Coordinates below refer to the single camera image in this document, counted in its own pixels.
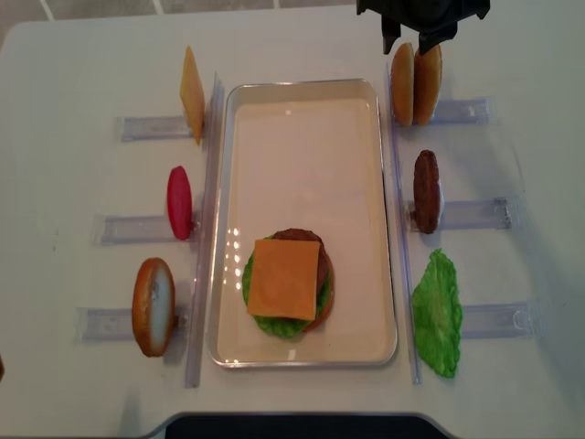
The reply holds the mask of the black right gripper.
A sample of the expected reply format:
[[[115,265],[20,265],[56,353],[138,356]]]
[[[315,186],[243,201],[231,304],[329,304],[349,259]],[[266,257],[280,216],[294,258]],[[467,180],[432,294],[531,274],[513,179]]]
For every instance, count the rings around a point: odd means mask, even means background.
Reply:
[[[424,56],[442,42],[452,40],[457,27],[449,27],[470,16],[483,19],[489,0],[362,0],[356,2],[360,15],[367,10],[381,16],[383,52],[388,54],[401,36],[401,27],[419,33],[419,53]]]

